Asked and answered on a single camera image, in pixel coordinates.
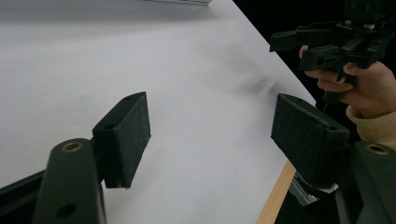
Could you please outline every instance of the white tabletop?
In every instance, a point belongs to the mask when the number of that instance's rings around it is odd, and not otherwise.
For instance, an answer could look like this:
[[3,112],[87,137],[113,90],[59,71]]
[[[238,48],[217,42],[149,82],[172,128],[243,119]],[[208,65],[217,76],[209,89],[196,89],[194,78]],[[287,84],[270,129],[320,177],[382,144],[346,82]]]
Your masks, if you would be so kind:
[[0,187],[147,92],[152,136],[107,223],[254,223],[286,161],[276,95],[314,103],[231,0],[3,0],[0,50]]

